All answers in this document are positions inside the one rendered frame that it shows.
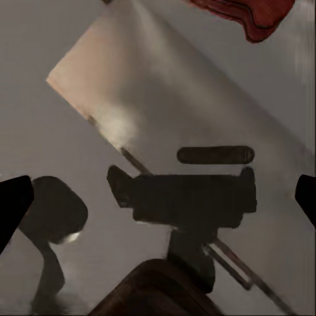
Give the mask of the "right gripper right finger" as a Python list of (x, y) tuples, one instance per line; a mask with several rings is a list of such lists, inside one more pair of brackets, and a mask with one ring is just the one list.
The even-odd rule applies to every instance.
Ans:
[(301, 175), (295, 198), (316, 228), (316, 178)]

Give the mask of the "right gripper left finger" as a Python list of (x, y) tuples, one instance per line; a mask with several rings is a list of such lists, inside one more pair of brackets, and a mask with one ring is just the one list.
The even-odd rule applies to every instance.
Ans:
[(34, 200), (28, 175), (0, 182), (0, 254)]

